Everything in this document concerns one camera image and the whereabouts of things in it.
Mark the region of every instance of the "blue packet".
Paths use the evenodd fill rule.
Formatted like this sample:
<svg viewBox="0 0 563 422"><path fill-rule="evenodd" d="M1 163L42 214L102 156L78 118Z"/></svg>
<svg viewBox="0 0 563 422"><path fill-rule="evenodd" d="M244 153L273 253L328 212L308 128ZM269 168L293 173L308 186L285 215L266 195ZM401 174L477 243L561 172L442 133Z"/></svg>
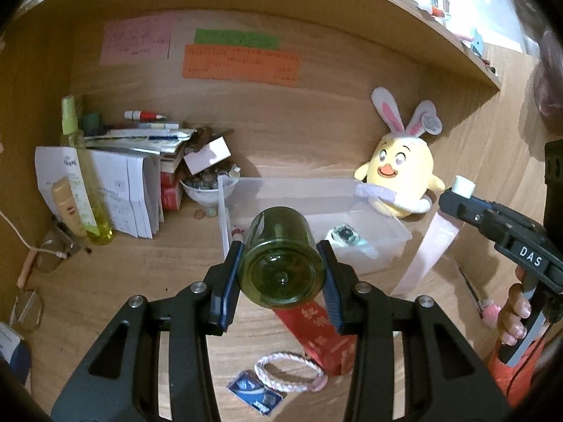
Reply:
<svg viewBox="0 0 563 422"><path fill-rule="evenodd" d="M269 416L285 398L281 393L262 384L249 370L240 373L227 389L264 416Z"/></svg>

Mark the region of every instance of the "folded document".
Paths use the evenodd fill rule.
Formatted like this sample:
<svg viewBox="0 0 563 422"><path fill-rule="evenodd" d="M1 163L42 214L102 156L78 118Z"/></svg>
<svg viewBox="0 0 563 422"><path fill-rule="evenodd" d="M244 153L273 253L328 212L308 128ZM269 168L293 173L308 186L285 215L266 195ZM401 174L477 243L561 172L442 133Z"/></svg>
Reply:
<svg viewBox="0 0 563 422"><path fill-rule="evenodd" d="M113 227L134 237L152 238L162 218L159 157L93 150L88 153ZM35 164L39 191L58 216L51 186L67 175L63 148L37 147Z"/></svg>

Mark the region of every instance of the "green sticky note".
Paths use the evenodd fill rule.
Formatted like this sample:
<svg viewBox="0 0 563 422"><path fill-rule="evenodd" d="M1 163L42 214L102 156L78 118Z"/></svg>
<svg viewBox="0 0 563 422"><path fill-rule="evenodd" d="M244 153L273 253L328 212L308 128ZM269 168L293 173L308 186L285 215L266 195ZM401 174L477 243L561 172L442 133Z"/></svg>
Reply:
<svg viewBox="0 0 563 422"><path fill-rule="evenodd" d="M195 32L194 43L256 47L257 49L275 50L278 49L280 40L277 36L270 36L252 31L206 30L198 28Z"/></svg>

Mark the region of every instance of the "hand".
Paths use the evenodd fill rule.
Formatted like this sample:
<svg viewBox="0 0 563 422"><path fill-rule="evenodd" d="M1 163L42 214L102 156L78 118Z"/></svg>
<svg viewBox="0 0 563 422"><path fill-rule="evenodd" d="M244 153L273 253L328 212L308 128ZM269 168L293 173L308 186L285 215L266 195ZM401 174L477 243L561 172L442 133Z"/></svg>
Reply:
<svg viewBox="0 0 563 422"><path fill-rule="evenodd" d="M524 270L520 267L516 268L516 277L522 281L524 279ZM500 310L496 328L498 336L502 344L514 346L517 340L526 336L526 328L522 324L521 319L530 317L530 302L524 298L522 293L522 284L514 284L508 290L508 300L504 307ZM544 328L538 334L541 337L548 326L546 322Z"/></svg>

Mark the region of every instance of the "plush toy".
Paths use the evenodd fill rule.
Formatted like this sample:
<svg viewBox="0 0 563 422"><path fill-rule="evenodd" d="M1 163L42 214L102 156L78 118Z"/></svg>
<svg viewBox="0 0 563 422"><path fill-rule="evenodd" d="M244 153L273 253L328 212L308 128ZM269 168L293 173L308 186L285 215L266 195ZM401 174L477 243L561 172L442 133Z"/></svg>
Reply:
<svg viewBox="0 0 563 422"><path fill-rule="evenodd" d="M372 159L356 170L357 180L367 178L367 184L361 184L356 193L369 197L376 209L381 209L383 204L386 211L382 212L396 217L428 211L432 202L426 191L445 189L442 180L432 174L434 159L426 142L420 139L426 131L431 134L442 131L436 107L429 100L420 103L405 129L395 99L387 89L376 88L372 102L391 133L381 139Z"/></svg>

